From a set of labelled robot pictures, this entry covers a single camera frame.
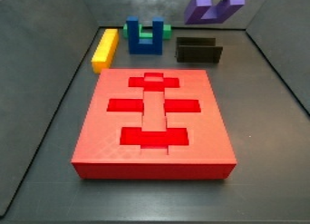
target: blue u-shaped block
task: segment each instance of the blue u-shaped block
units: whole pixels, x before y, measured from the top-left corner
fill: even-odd
[[[139,38],[139,21],[137,16],[127,17],[130,54],[162,54],[164,18],[153,18],[153,39]]]

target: raised red square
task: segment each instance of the raised red square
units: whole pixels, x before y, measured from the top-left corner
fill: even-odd
[[[237,159],[206,72],[102,72],[71,163],[85,179],[225,179]]]

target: gray wall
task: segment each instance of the gray wall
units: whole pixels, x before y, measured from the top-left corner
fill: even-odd
[[[123,26],[129,15],[138,15],[143,25],[153,16],[164,16],[176,27],[246,29],[265,0],[246,0],[246,5],[224,24],[185,25],[184,13],[190,0],[85,0],[101,26]]]
[[[0,216],[97,32],[83,0],[0,1]]]
[[[310,0],[268,0],[248,33],[310,112]]]

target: purple u-shaped piece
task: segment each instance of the purple u-shaped piece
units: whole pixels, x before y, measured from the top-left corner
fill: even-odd
[[[213,0],[190,0],[186,24],[222,24],[244,5],[245,0],[222,0],[218,5],[213,5]]]

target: toy block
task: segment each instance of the toy block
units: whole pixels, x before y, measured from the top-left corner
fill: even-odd
[[[138,17],[127,18],[130,54],[162,54],[164,19],[153,18],[153,39],[139,38]]]
[[[225,179],[237,158],[205,70],[103,71],[71,164],[83,179]]]
[[[176,57],[180,63],[220,63],[222,46],[216,38],[178,37]]]
[[[129,28],[127,24],[123,25],[123,37],[127,39],[129,38]],[[139,25],[139,33],[142,33],[142,24]]]
[[[222,24],[245,6],[246,0],[222,0],[213,5],[213,0],[190,0],[185,12],[186,24]]]
[[[172,39],[173,29],[170,24],[164,25],[164,39]]]
[[[117,51],[119,43],[119,33],[118,29],[107,29],[97,51],[93,57],[93,68],[95,73],[101,73],[102,69],[109,69],[113,61],[113,57]]]
[[[143,26],[142,24],[139,25],[139,38],[141,39],[151,39],[153,38],[153,33],[143,33],[142,32]],[[129,38],[129,33],[127,33],[127,24],[123,25],[123,37],[127,39]],[[162,39],[172,39],[173,35],[173,30],[172,30],[172,25],[165,24],[164,25],[164,38]]]

